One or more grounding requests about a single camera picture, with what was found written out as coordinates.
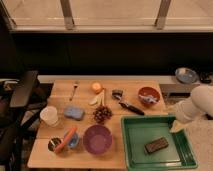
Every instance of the orange bowl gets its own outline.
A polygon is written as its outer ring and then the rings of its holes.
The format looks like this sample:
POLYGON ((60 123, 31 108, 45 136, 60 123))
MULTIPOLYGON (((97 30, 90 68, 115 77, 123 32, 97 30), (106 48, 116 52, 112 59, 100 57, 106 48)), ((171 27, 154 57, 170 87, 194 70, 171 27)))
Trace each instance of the orange bowl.
POLYGON ((152 87, 142 87, 138 91, 138 99, 144 106, 151 107, 160 100, 160 93, 152 87))

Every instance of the cup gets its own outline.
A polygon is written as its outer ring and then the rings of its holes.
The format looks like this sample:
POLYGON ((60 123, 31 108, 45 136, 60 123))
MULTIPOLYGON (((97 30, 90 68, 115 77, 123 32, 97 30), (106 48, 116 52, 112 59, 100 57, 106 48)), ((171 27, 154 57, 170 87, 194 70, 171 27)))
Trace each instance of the cup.
POLYGON ((75 148, 79 143, 79 136, 78 134, 75 132, 75 134, 73 135, 73 137, 71 138, 71 140, 67 143, 67 146, 69 148, 75 148))
POLYGON ((40 118, 49 126, 56 126, 59 123, 58 112, 56 107, 47 106, 45 107, 41 113, 40 118))

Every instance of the wooden table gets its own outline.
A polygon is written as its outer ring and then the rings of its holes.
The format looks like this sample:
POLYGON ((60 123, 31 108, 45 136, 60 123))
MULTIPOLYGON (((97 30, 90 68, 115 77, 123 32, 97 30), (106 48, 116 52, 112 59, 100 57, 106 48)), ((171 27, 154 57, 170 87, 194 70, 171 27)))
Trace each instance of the wooden table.
POLYGON ((75 80, 55 81, 51 95, 48 99, 48 105, 53 105, 57 108, 61 122, 54 128, 41 122, 38 129, 37 138, 28 161, 28 167, 125 169, 125 153, 120 120, 123 116, 134 116, 137 114, 123 109, 118 104, 118 101, 112 98, 111 92, 113 89, 123 90, 123 98, 129 103, 143 110, 146 115, 166 115, 167 112, 165 111, 165 104, 162 95, 160 101, 149 109, 145 108, 137 97, 138 90, 141 87, 150 86, 161 92, 158 83, 139 80, 78 80, 79 87, 76 90, 73 100, 69 101, 74 81, 75 80), (91 90, 91 84, 95 81, 100 82, 104 88, 106 88, 106 105, 109 106, 113 112, 113 116, 105 124, 105 126, 108 127, 113 134, 113 144, 110 149, 101 156, 91 155, 84 149, 82 144, 82 137, 85 130, 96 123, 93 119, 92 113, 97 106, 89 105, 89 102, 95 96, 91 90), (67 106, 78 106, 83 108, 85 110, 83 120, 75 121, 65 118, 63 116, 63 111, 67 106), (72 125, 78 126, 77 133, 80 137, 80 142, 77 148, 73 150, 65 150, 58 155, 48 151, 48 141, 53 137, 63 138, 65 132, 72 125))

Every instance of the black knife handle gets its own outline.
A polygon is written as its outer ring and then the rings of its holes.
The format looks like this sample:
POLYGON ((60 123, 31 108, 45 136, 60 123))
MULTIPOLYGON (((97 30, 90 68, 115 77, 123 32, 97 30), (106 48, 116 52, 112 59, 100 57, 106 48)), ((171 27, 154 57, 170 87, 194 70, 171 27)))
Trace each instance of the black knife handle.
POLYGON ((140 109, 136 108, 135 106, 129 105, 127 107, 127 109, 129 109, 130 111, 135 112, 137 114, 144 115, 144 112, 141 111, 140 109))

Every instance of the tray rim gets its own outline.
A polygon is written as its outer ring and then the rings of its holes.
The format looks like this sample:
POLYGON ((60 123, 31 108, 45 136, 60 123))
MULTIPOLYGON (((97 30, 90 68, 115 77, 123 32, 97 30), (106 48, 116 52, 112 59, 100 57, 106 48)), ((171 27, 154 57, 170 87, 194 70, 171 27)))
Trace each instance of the tray rim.
MULTIPOLYGON (((126 138, 127 138, 127 135, 125 135, 124 131, 125 131, 125 125, 124 125, 124 121, 126 119, 152 119, 152 118, 171 118, 171 119, 176 119, 175 115, 173 114, 169 114, 169 115, 150 115, 150 116, 147 116, 147 115, 144 115, 144 116, 123 116, 121 118, 121 129, 122 129, 122 137, 123 137, 123 144, 124 144, 124 152, 125 152, 125 161, 126 161, 126 167, 129 171, 139 171, 141 169, 146 169, 146 168, 132 168, 130 166, 130 162, 129 162, 129 159, 128 159, 128 155, 127 155, 127 143, 124 143, 126 141, 126 138)), ((188 139, 188 136, 186 134, 186 131, 183 129, 181 130, 183 135, 186 137, 187 139, 187 144, 188 144, 188 147, 190 149, 190 152, 191 154, 193 155, 193 158, 194 158, 194 161, 195 161, 195 165, 192 165, 192 166, 170 166, 168 168, 166 167, 152 167, 150 168, 149 170, 152 171, 153 169, 155 171, 162 171, 162 170, 182 170, 182 169, 196 169, 198 167, 198 162, 197 162, 197 158, 196 158, 196 155, 192 149, 192 145, 188 139)))

